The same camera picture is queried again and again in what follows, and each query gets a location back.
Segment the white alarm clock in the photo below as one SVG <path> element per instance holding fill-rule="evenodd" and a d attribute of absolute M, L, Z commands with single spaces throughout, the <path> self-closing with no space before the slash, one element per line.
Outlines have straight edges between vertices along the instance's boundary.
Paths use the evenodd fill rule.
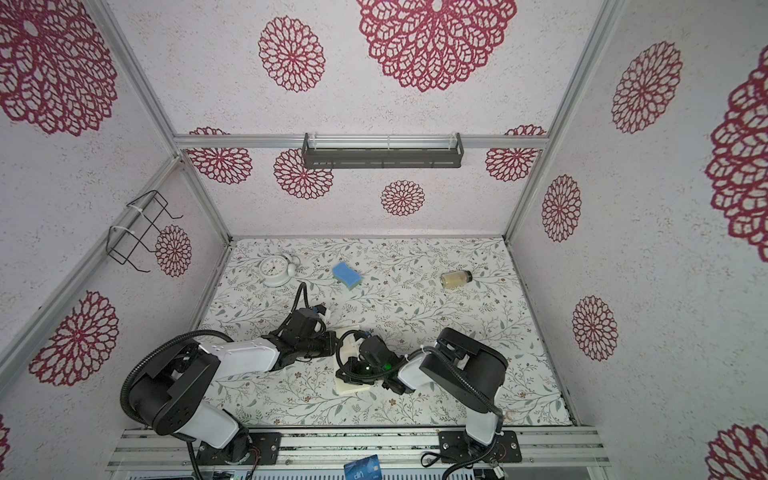
<path fill-rule="evenodd" d="M 301 261 L 296 256 L 287 254 L 270 255 L 263 258 L 258 265 L 266 287 L 277 288 L 287 284 L 297 274 Z"/>

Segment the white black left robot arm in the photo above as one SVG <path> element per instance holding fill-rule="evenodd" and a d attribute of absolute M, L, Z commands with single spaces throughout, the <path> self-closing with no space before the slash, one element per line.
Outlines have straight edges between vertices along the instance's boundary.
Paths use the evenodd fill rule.
<path fill-rule="evenodd" d="M 234 341 L 215 330 L 195 330 L 155 348 L 126 377 L 123 412 L 159 435 L 199 441 L 218 450 L 243 449 L 247 428 L 204 400 L 216 380 L 271 373 L 299 360 L 333 355 L 337 337 L 325 324 L 323 304 L 292 310 L 274 331 Z"/>

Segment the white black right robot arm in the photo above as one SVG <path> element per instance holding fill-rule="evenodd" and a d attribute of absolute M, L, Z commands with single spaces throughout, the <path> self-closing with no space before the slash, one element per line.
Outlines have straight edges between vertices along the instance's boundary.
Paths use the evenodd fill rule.
<path fill-rule="evenodd" d="M 440 387 L 467 409 L 465 436 L 489 447 L 501 435 L 504 414 L 495 398 L 508 361 L 494 348 L 453 328 L 444 328 L 431 345 L 399 355 L 378 335 L 348 330 L 337 340 L 336 378 L 350 385 L 375 385 L 396 395 Z"/>

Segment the blue card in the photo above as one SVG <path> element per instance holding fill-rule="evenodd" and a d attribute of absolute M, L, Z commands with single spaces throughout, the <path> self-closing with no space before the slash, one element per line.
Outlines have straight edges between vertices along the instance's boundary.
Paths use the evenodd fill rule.
<path fill-rule="evenodd" d="M 377 455 L 370 455 L 344 465 L 345 480 L 382 480 L 380 460 Z"/>

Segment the glass jar with black lid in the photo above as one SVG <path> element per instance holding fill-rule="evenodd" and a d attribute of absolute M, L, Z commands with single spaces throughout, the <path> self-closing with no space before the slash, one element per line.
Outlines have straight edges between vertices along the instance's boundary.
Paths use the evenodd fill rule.
<path fill-rule="evenodd" d="M 473 274 L 468 270 L 456 270 L 440 276 L 441 286 L 445 290 L 453 290 L 473 281 Z"/>

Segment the blue yellow sponge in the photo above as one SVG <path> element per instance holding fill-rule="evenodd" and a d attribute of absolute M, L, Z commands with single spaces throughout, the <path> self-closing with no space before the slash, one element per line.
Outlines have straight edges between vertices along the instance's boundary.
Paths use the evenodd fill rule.
<path fill-rule="evenodd" d="M 348 290 L 352 290 L 362 282 L 362 276 L 346 262 L 340 262 L 332 268 L 333 277 Z"/>

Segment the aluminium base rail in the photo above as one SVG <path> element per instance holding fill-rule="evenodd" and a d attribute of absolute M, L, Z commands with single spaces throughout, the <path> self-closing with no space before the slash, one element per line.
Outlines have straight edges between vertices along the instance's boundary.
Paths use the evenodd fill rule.
<path fill-rule="evenodd" d="M 255 478 L 342 478 L 343 467 L 375 455 L 387 478 L 439 478 L 446 463 L 423 467 L 421 456 L 440 452 L 462 437 L 460 427 L 262 427 L 251 431 L 259 451 Z M 508 427 L 497 461 L 508 479 L 614 479 L 596 428 Z M 185 478 L 192 472 L 184 444 L 150 430 L 122 434 L 104 473 L 106 479 Z"/>

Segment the cream square paper sheet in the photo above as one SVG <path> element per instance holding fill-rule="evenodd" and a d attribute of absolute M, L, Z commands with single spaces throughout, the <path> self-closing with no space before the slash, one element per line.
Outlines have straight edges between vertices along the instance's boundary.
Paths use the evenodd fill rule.
<path fill-rule="evenodd" d="M 334 393 L 341 397 L 351 397 L 368 392 L 372 383 L 349 377 L 349 373 L 361 375 L 357 330 L 349 330 L 340 335 L 334 355 Z"/>

